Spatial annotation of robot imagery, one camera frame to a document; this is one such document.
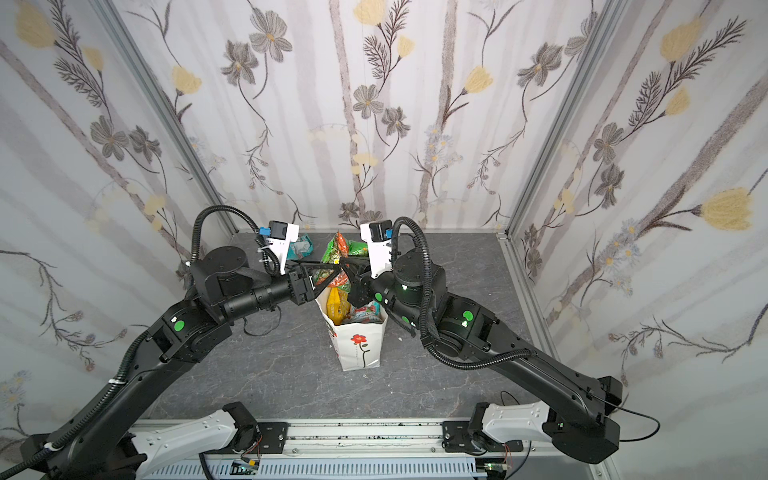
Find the white paper bag red flower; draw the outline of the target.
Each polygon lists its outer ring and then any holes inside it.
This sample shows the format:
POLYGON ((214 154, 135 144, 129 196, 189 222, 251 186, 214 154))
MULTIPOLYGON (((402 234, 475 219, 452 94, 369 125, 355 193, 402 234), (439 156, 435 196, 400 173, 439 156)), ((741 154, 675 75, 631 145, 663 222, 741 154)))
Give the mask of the white paper bag red flower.
POLYGON ((381 307, 381 324, 346 324, 335 326, 326 316, 326 288, 315 300, 325 323, 331 345, 344 372, 372 369, 380 365, 381 349, 388 315, 381 307))

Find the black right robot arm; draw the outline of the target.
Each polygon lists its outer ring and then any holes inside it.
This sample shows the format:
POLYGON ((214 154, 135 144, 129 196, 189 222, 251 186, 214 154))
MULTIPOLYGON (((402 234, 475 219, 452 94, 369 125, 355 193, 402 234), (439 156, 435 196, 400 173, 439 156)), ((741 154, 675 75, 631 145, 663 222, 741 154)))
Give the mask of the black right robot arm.
POLYGON ((418 334, 440 363, 463 371, 493 370, 536 397, 536 402, 476 405, 467 427, 473 448, 499 451, 507 443, 547 442, 566 456, 598 464, 618 451, 620 426, 610 419, 622 388, 611 376, 581 374, 513 332, 496 314, 452 293, 444 269, 424 271, 420 250, 399 256, 375 274, 369 261, 346 259, 353 305, 377 302, 418 334))

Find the red green snack packet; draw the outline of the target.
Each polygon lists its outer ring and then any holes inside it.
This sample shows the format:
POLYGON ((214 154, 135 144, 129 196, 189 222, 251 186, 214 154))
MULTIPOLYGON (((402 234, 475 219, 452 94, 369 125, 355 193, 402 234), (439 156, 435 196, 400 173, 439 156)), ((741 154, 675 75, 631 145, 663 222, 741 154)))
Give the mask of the red green snack packet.
MULTIPOLYGON (((321 262, 325 264, 340 264, 342 258, 347 257, 367 257, 368 246, 363 241, 347 240, 340 232, 337 232, 331 241, 328 242, 326 250, 321 257, 321 262)), ((346 272, 340 269, 329 284, 330 288, 338 288, 340 291, 349 293, 351 283, 346 272)))

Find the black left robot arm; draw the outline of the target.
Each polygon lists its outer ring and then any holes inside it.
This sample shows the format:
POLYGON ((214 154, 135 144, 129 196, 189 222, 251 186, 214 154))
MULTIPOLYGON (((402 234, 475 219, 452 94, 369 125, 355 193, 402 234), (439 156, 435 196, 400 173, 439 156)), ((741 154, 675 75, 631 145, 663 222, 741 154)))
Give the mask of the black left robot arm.
POLYGON ((190 264, 191 286, 128 347, 116 374, 57 431, 33 435, 23 460, 3 471, 10 479, 35 470, 45 479, 135 479, 148 454, 131 445, 129 429, 176 380, 232 333, 235 321, 281 303, 313 301, 329 279, 316 284, 315 270, 337 276, 338 264, 299 261, 276 274, 254 270, 240 248, 224 246, 190 264))

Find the yellow snack packet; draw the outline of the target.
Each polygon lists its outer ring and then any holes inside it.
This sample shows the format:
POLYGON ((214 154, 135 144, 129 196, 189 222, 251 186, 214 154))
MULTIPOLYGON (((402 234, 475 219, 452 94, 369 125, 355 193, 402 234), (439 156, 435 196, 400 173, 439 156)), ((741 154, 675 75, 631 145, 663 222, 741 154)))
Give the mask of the yellow snack packet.
POLYGON ((348 293, 339 287, 329 289, 326 300, 326 316, 335 326, 342 325, 349 317, 351 304, 348 301, 348 293))

